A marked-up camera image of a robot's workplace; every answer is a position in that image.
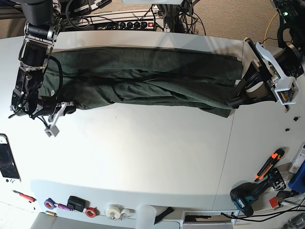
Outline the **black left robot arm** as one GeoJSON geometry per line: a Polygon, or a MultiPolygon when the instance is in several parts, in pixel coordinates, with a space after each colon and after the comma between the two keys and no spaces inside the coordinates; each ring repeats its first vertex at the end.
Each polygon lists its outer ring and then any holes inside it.
{"type": "Polygon", "coordinates": [[[305,2],[273,0],[271,3],[280,21],[276,38],[280,51],[271,54],[263,43],[245,39],[256,59],[227,98],[233,109],[274,101],[288,110],[300,94],[297,78],[305,73],[305,2]]]}

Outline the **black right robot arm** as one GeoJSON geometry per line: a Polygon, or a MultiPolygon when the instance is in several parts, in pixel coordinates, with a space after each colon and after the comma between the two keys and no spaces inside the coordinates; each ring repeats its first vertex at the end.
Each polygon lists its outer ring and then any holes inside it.
{"type": "Polygon", "coordinates": [[[27,21],[18,57],[20,66],[12,93],[11,116],[28,115],[35,119],[72,114],[76,110],[74,102],[59,100],[59,91],[51,96],[39,95],[49,61],[58,66],[58,87],[63,84],[61,64],[51,55],[61,29],[61,4],[58,0],[22,0],[20,5],[27,21]]]}

